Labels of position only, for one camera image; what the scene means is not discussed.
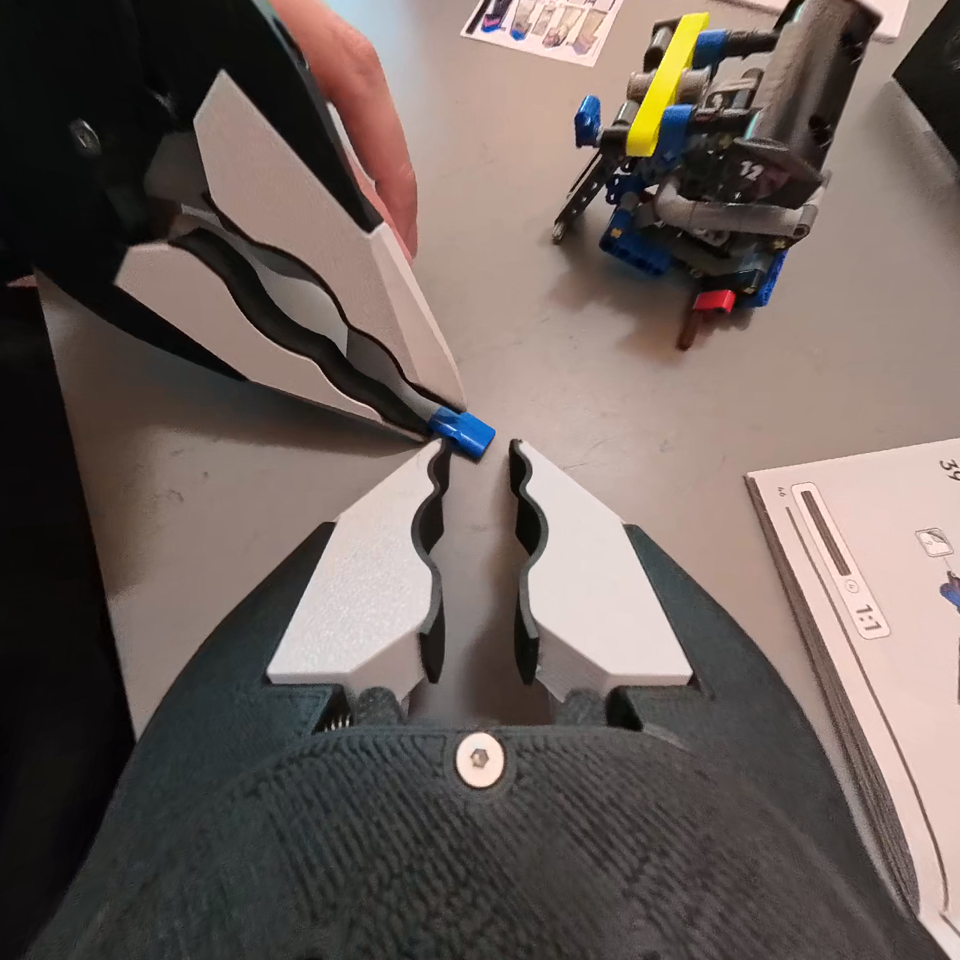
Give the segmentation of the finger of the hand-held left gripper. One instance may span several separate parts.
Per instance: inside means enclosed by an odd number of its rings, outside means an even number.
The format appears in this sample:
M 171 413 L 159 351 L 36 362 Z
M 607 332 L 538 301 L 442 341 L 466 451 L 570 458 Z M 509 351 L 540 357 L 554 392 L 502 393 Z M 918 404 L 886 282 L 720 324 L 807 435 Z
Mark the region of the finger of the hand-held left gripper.
M 221 71 L 194 130 L 211 200 L 251 241 L 326 282 L 346 320 L 378 342 L 415 387 L 468 406 L 459 370 L 387 222 L 361 228 Z
M 127 249 L 116 285 L 246 378 L 313 405 L 427 438 L 428 418 L 290 318 L 255 266 L 205 226 Z

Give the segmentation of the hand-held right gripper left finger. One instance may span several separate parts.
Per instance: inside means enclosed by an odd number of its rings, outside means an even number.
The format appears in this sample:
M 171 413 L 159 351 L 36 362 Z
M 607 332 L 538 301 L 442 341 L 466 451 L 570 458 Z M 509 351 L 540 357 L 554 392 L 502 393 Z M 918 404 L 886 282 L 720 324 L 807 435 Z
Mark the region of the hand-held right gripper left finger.
M 342 511 L 267 668 L 279 686 L 374 688 L 405 702 L 446 656 L 440 570 L 450 443 L 434 439 Z

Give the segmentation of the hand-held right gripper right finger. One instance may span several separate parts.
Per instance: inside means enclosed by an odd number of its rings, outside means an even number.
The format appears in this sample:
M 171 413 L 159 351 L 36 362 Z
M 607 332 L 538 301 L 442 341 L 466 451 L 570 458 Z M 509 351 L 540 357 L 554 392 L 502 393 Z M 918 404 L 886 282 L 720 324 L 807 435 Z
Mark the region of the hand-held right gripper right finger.
M 514 532 L 527 553 L 513 651 L 526 686 L 681 688 L 694 671 L 624 520 L 523 439 L 509 449 Z

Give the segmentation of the small blue lego piece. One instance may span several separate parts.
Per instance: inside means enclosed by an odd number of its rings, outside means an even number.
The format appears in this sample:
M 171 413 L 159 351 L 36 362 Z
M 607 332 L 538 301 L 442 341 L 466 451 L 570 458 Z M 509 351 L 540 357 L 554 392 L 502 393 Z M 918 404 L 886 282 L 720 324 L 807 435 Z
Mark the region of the small blue lego piece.
M 494 427 L 469 412 L 457 412 L 439 406 L 429 417 L 427 426 L 441 438 L 446 438 L 474 462 L 480 461 L 497 436 Z

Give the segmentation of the printed sticker sheet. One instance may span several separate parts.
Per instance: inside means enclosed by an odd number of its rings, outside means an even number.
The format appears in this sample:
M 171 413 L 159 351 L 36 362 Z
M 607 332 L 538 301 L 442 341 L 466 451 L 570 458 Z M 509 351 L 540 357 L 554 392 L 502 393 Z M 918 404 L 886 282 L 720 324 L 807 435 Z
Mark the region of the printed sticker sheet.
M 460 36 L 552 62 L 592 68 L 622 1 L 482 1 Z

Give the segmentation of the lego vehicle model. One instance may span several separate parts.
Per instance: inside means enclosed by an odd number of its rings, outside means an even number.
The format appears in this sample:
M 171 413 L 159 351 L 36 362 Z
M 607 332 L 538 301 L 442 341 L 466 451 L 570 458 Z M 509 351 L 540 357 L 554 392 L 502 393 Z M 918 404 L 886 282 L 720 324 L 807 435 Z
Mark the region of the lego vehicle model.
M 857 1 L 787 2 L 771 30 L 712 29 L 707 13 L 656 22 L 612 122 L 594 96 L 574 115 L 576 146 L 593 156 L 552 241 L 603 194 L 601 251 L 695 282 L 682 352 L 714 316 L 766 306 L 818 217 L 829 150 L 881 22 Z

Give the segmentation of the person's left hand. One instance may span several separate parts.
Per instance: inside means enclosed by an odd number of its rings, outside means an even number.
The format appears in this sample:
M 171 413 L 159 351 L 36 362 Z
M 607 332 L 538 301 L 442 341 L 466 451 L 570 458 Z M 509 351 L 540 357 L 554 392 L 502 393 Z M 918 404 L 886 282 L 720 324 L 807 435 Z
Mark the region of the person's left hand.
M 419 246 L 418 183 L 375 47 L 325 2 L 275 1 L 270 6 L 340 117 L 362 191 L 412 261 Z

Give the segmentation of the open instruction booklet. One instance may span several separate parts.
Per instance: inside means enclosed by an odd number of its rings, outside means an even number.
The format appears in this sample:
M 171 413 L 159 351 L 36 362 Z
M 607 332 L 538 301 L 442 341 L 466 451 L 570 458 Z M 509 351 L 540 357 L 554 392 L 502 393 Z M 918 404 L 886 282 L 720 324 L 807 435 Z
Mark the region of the open instruction booklet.
M 745 476 L 894 897 L 959 955 L 959 440 Z

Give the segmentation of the person's dark clothing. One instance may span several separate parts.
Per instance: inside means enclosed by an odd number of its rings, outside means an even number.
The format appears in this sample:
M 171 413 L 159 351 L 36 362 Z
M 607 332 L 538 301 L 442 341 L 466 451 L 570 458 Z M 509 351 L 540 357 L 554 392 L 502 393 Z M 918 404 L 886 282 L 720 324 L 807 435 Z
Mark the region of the person's dark clothing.
M 2 958 L 57 910 L 134 743 L 40 294 L 3 283 Z

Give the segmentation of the black textured object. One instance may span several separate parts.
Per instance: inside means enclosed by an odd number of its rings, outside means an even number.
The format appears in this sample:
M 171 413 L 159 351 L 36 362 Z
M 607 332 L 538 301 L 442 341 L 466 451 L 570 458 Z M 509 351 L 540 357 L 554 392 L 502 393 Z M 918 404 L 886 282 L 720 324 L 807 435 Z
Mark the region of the black textured object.
M 946 1 L 894 71 L 894 80 L 959 162 L 959 1 Z

